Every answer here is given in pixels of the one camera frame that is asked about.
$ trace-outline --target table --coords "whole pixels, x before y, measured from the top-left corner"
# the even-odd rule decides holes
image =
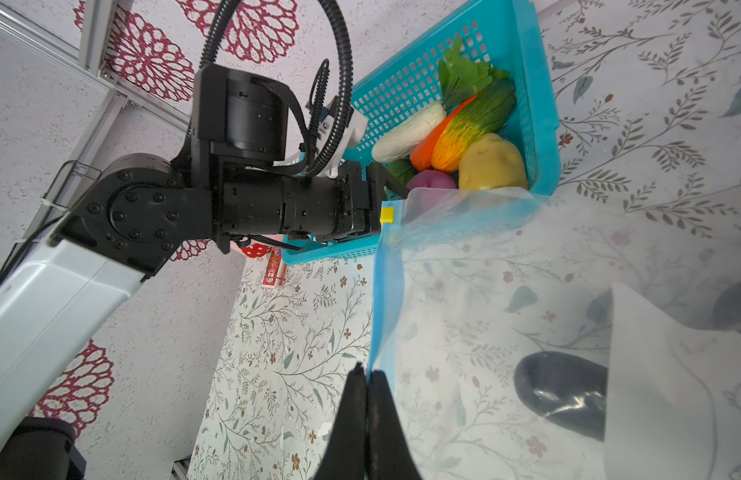
[[[555,197],[741,247],[741,0],[579,0],[541,26],[560,118]],[[626,233],[604,241],[630,243]],[[699,261],[712,255],[703,250]],[[250,260],[241,282],[193,480],[309,478],[345,375],[367,356],[372,259],[295,266],[281,291],[256,288],[263,268]],[[506,268],[499,278],[510,283],[516,275]],[[544,315],[539,321],[555,321],[554,311]],[[476,376],[467,381],[482,388]],[[463,403],[471,419],[474,408]],[[507,431],[516,436],[516,456],[496,475],[544,478],[538,469],[553,463],[554,441],[516,423]],[[460,456],[442,458],[437,478],[470,478],[457,468]],[[564,474],[597,478],[584,468]]]

